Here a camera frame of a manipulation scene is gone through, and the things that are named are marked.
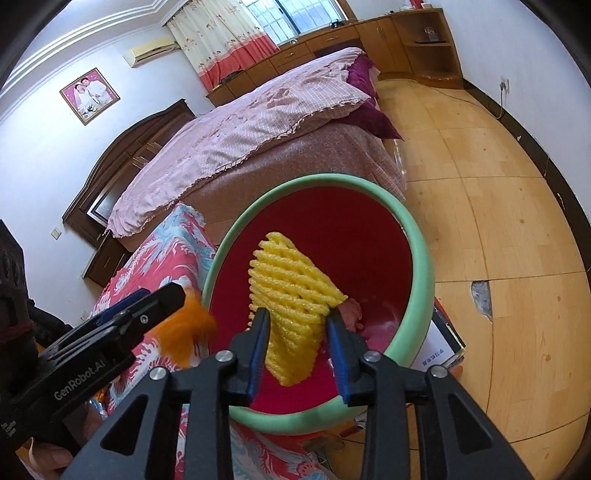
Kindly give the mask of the person's left hand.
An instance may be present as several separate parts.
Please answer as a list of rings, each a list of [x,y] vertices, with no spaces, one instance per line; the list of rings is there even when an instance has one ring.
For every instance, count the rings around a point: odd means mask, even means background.
[[[33,438],[26,457],[29,472],[36,479],[59,479],[76,455],[75,450],[83,447],[102,423],[99,411],[88,403],[57,424],[69,434],[66,439],[56,434],[41,440]]]

